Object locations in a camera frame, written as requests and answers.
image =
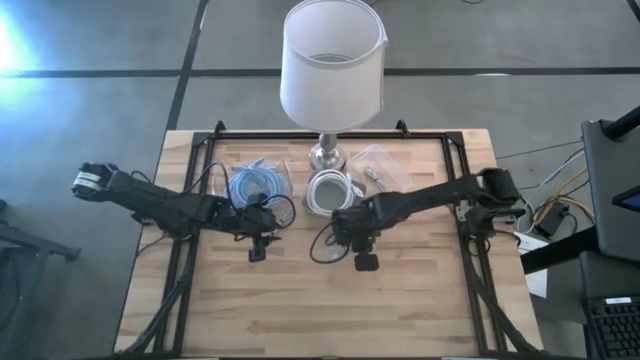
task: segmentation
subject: lamp base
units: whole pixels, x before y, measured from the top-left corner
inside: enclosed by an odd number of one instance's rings
[[[316,144],[311,148],[309,161],[315,170],[340,170],[347,162],[347,154],[340,145],[336,145],[331,151],[325,151],[320,144]]]

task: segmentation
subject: coiled cable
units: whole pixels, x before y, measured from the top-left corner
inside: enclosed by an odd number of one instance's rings
[[[261,192],[267,196],[269,201],[265,201],[265,206],[276,207],[283,201],[290,203],[286,198],[290,195],[285,180],[278,174],[275,166],[262,166],[265,159],[257,159],[249,165],[234,165],[231,167],[236,174],[229,180],[227,196],[231,202],[238,207],[247,204],[249,196]],[[293,221],[295,211],[292,209],[280,219],[281,225],[289,224]]]
[[[362,191],[351,182],[351,176],[345,176],[343,173],[333,169],[322,170],[317,173],[316,176],[313,177],[313,179],[311,179],[311,181],[309,182],[309,186],[307,187],[307,205],[309,207],[309,210],[311,210],[315,214],[324,217],[330,217],[331,213],[334,210],[324,209],[320,207],[316,202],[316,192],[318,191],[318,187],[321,184],[327,182],[338,185],[344,192],[344,202],[336,209],[346,209],[353,204],[353,201],[356,197],[364,196]]]

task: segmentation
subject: white cable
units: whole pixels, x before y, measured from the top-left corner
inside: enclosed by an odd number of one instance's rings
[[[353,200],[357,196],[360,196],[360,197],[363,196],[362,191],[360,191],[360,189],[355,187],[355,185],[353,185],[353,183],[351,182],[350,176],[345,176],[343,173],[337,170],[332,170],[332,169],[322,170],[318,174],[316,174],[316,176],[314,176],[313,179],[311,179],[311,181],[309,182],[309,186],[307,187],[307,194],[306,194],[309,210],[313,211],[318,215],[330,217],[331,212],[334,210],[334,209],[323,209],[320,206],[318,206],[318,203],[316,202],[316,191],[318,190],[318,186],[326,182],[334,183],[338,185],[342,189],[342,191],[344,191],[344,194],[345,194],[344,202],[337,209],[346,209],[353,204]]]
[[[529,196],[529,199],[533,200],[533,197],[536,195],[536,193],[538,192],[538,190],[540,190],[543,186],[545,186],[548,182],[550,182],[551,180],[553,180],[555,178],[556,175],[558,175],[560,173],[560,171],[562,171],[562,169],[564,169],[565,167],[567,167],[567,165],[571,164],[571,162],[577,158],[579,158],[580,156],[584,155],[584,151],[581,151],[579,153],[577,153],[576,155],[574,155],[571,159],[567,160],[567,162],[565,162],[564,164],[562,164],[562,166],[560,166],[559,168],[557,168],[554,172],[551,173],[551,175],[549,175],[546,179],[544,179],[544,181],[540,184],[540,186],[538,186],[536,188],[536,190],[531,194],[531,196]],[[531,212],[531,214],[534,214],[535,209],[533,208],[533,206],[531,205],[531,202],[529,201],[529,199],[525,198],[524,196],[522,197],[522,200],[524,200],[524,206],[529,208],[529,211]],[[521,232],[520,230],[520,221],[522,220],[522,216],[518,219],[518,221],[516,222],[516,231]],[[523,232],[523,234],[528,234],[533,230],[533,226],[534,223],[531,222],[531,226],[529,227],[529,230]]]

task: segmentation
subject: silver lamp base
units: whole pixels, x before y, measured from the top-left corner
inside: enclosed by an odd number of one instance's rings
[[[347,162],[347,154],[338,145],[337,135],[321,134],[320,142],[311,148],[309,161],[315,170],[340,170]]]

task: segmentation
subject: blue cable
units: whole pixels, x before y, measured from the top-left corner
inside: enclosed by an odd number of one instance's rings
[[[287,193],[287,185],[276,172],[276,167],[261,166],[264,161],[265,159],[262,158],[249,165],[234,165],[231,167],[237,173],[229,181],[229,198],[235,206],[245,206],[249,195],[259,192],[267,195],[267,198],[275,195],[289,195]],[[286,200],[274,199],[267,206],[272,207],[282,201]],[[293,210],[288,212],[281,222],[288,223],[292,216]]]

